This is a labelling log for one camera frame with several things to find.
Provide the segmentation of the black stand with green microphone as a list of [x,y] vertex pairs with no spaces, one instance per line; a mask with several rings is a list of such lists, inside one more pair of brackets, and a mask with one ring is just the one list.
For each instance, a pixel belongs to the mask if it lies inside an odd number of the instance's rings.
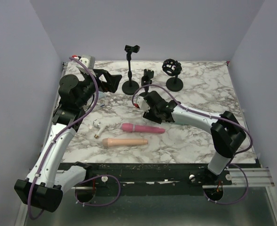
[[125,51],[127,53],[127,62],[128,62],[128,80],[125,81],[122,85],[122,91],[126,95],[133,95],[138,89],[139,84],[136,81],[132,80],[132,71],[131,71],[131,55],[132,53],[138,53],[140,47],[138,45],[129,46],[125,45]]

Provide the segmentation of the black clip microphone stand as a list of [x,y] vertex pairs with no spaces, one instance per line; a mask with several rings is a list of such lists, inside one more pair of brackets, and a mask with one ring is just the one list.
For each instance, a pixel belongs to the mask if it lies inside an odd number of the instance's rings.
[[[154,71],[144,69],[143,76],[141,78],[141,86],[151,85],[152,79],[154,78]],[[149,87],[144,88],[144,92],[140,93],[139,96],[145,97],[148,94]]]

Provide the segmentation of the pink microphone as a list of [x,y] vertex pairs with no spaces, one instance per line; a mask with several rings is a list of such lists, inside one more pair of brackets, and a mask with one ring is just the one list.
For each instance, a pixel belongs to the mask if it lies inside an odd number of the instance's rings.
[[140,133],[152,133],[152,134],[163,134],[165,129],[152,127],[152,126],[143,126],[135,125],[131,123],[123,123],[121,129],[125,132],[140,132]]

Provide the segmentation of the black shock-mount microphone stand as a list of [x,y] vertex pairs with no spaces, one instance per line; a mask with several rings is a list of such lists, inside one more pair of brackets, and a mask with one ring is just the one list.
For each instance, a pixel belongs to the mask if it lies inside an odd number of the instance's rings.
[[181,63],[174,59],[167,59],[163,62],[162,70],[170,76],[170,78],[166,81],[166,87],[172,92],[182,90],[183,81],[178,78],[182,71]]

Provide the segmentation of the beige microphone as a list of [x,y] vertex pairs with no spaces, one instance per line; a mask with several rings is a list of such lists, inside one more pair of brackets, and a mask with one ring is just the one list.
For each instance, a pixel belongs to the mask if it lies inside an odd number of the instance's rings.
[[114,147],[114,146],[137,146],[137,145],[147,145],[147,139],[115,139],[115,138],[105,138],[102,140],[103,147]]

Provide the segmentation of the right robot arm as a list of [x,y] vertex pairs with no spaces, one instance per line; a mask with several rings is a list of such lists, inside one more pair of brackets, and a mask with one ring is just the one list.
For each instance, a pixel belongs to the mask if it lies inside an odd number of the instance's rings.
[[222,114],[197,111],[176,100],[167,102],[156,91],[139,97],[136,106],[144,111],[143,118],[152,122],[189,125],[211,134],[215,154],[204,172],[205,181],[211,185],[220,181],[222,171],[246,139],[244,128],[229,111]]

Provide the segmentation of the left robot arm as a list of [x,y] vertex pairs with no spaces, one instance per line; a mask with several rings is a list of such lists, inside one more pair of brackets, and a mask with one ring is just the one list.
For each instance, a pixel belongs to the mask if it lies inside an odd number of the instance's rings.
[[59,81],[59,106],[55,109],[46,144],[26,179],[17,180],[14,186],[28,208],[54,212],[72,187],[91,183],[92,174],[87,171],[91,166],[88,164],[76,162],[61,175],[57,175],[57,170],[87,115],[84,105],[90,98],[94,98],[93,105],[96,105],[99,92],[115,93],[122,79],[122,75],[111,75],[103,69],[93,69],[92,73],[93,77],[82,73],[83,81],[74,74],[65,75]]

